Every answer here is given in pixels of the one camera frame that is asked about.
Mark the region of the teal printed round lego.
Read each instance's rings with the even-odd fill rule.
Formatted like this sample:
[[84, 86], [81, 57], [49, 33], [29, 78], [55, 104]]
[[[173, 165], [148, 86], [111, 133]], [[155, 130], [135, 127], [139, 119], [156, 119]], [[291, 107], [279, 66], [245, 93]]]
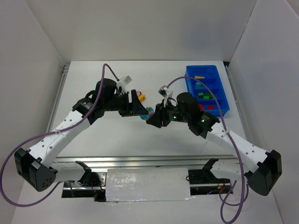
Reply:
[[152, 107], [146, 107], [148, 114], [146, 115], [141, 115], [140, 118], [142, 120], [148, 120], [153, 114], [154, 114], [154, 109]]

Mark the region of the red arch lego brick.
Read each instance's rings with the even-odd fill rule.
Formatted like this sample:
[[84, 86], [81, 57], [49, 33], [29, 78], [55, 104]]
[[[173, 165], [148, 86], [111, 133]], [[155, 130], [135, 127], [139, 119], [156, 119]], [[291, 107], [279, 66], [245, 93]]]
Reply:
[[198, 106], [199, 106], [200, 110], [204, 110], [204, 106], [203, 105], [198, 104]]

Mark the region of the small green lego brick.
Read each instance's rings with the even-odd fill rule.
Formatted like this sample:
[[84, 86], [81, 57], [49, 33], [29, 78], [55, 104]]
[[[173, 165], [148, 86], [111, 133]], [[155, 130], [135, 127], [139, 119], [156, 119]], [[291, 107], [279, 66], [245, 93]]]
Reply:
[[205, 94], [204, 94], [203, 92], [199, 92], [199, 93], [198, 93], [198, 97], [199, 97], [199, 98], [203, 98], [204, 96], [205, 96]]

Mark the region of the teal rectangular lego brick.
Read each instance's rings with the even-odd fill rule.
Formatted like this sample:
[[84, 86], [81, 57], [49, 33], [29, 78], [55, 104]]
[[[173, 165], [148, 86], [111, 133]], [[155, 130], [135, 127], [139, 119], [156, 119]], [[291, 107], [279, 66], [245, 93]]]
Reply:
[[196, 89], [205, 89], [205, 87], [202, 85], [196, 85], [195, 87], [196, 87]]

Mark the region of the red rectangular lego brick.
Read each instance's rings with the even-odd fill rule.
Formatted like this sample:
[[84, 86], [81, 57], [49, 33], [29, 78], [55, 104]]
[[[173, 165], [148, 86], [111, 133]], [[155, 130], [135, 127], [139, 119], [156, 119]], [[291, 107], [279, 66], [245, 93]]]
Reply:
[[214, 110], [214, 106], [213, 106], [213, 105], [209, 105], [209, 106], [207, 107], [207, 110]]

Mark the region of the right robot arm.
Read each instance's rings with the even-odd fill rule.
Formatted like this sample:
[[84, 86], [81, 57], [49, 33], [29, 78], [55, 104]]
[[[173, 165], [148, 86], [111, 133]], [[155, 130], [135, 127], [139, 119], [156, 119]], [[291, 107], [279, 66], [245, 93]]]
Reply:
[[193, 134], [234, 155], [243, 167], [237, 170], [233, 177], [240, 175], [242, 179], [247, 179], [248, 186], [259, 195], [267, 196], [282, 174], [279, 152], [269, 152], [256, 147], [228, 130], [217, 117], [201, 110], [196, 98], [188, 92], [177, 96], [177, 105], [172, 105], [168, 99], [157, 104], [154, 114], [146, 123], [161, 128], [168, 126], [172, 121], [187, 123]]

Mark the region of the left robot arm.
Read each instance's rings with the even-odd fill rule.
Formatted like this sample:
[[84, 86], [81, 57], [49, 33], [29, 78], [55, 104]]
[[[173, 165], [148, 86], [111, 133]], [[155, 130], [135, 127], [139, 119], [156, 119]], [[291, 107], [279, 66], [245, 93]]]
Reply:
[[46, 190], [55, 182], [78, 181], [90, 184], [96, 176], [81, 161], [54, 164], [60, 152], [81, 132], [89, 128], [105, 112], [117, 111], [122, 117], [147, 115], [138, 99], [136, 90], [126, 91], [131, 78], [126, 76], [115, 82], [104, 78], [95, 90], [80, 99], [67, 117], [53, 130], [28, 150], [19, 148], [14, 159], [18, 174], [38, 192]]

